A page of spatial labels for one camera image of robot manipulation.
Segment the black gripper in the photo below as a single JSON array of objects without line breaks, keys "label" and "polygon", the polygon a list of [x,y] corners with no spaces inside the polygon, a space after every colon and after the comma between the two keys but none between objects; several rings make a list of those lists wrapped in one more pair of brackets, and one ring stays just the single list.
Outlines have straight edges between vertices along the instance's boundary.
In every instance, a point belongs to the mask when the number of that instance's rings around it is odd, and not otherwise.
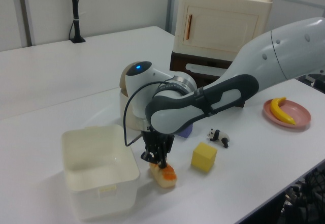
[{"label": "black gripper", "polygon": [[145,142],[145,151],[141,154],[141,159],[146,162],[157,164],[160,169],[168,166],[167,154],[171,151],[174,135],[162,134],[157,131],[141,131]]}]

